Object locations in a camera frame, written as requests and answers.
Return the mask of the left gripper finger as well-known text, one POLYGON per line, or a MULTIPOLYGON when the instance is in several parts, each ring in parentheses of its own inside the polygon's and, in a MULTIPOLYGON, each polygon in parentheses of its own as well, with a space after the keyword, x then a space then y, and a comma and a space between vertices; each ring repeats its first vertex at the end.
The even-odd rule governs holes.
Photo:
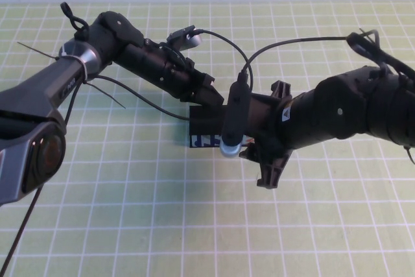
POLYGON ((212 86, 204 86, 199 90, 200 104, 222 104, 224 97, 212 86))
POLYGON ((202 106, 214 107, 221 105, 221 95, 218 93, 194 93, 192 94, 192 102, 202 106))

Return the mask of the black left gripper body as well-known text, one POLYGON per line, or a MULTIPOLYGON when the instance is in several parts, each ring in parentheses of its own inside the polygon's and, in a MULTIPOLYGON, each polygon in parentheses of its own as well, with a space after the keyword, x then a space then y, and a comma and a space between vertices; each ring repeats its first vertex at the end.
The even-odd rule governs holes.
POLYGON ((195 63, 186 60, 185 63, 174 63, 162 60, 161 88, 176 99, 192 99, 192 94, 206 86, 212 86, 213 77, 195 69, 195 63))

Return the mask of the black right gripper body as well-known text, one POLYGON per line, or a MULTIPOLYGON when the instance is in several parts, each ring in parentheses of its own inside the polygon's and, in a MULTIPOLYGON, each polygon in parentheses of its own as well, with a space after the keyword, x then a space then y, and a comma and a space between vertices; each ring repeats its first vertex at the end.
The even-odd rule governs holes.
POLYGON ((276 189, 292 149, 283 143, 282 113, 292 100, 291 85, 281 80, 271 85, 272 93, 253 93, 248 114, 246 135, 252 138, 239 157, 260 166, 257 186, 276 189))

